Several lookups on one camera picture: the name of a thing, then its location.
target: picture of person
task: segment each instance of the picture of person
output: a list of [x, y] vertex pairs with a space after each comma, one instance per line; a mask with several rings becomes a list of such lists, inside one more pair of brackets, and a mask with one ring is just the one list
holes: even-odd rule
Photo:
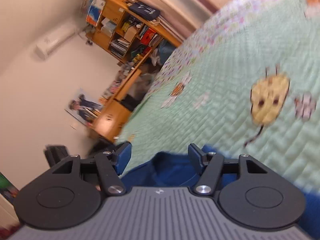
[[86, 125], [91, 125], [100, 114], [102, 106], [87, 100], [83, 93], [78, 94], [76, 99], [69, 102], [66, 110], [76, 119]]

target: cartoon eye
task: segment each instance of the cartoon eye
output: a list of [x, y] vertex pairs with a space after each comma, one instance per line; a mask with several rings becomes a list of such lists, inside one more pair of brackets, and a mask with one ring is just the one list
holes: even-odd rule
[[263, 99], [261, 99], [261, 100], [259, 101], [258, 106], [259, 106], [259, 107], [263, 107], [263, 105], [264, 105], [264, 100], [263, 100]]
[[279, 98], [275, 98], [274, 100], [273, 100], [273, 104], [274, 105], [277, 105], [279, 103]]

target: white logo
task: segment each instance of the white logo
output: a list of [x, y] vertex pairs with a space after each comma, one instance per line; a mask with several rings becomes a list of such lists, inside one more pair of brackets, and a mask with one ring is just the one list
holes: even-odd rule
[[160, 195], [160, 194], [164, 193], [164, 190], [158, 189], [158, 190], [156, 190], [155, 192]]

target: red book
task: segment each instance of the red book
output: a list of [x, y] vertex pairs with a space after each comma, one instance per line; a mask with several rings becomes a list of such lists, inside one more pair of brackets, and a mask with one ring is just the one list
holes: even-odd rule
[[143, 45], [148, 45], [149, 42], [151, 41], [153, 35], [156, 34], [156, 31], [154, 31], [153, 29], [149, 28], [145, 34], [143, 35], [143, 37], [141, 38], [141, 44]]

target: gray ribbed panel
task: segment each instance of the gray ribbed panel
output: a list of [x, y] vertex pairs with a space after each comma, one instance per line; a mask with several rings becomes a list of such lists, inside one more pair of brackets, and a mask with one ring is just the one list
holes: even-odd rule
[[10, 240], [305, 240], [298, 228], [257, 232], [232, 223], [215, 203], [187, 188], [134, 187], [110, 197], [87, 222], [60, 231], [24, 226]]

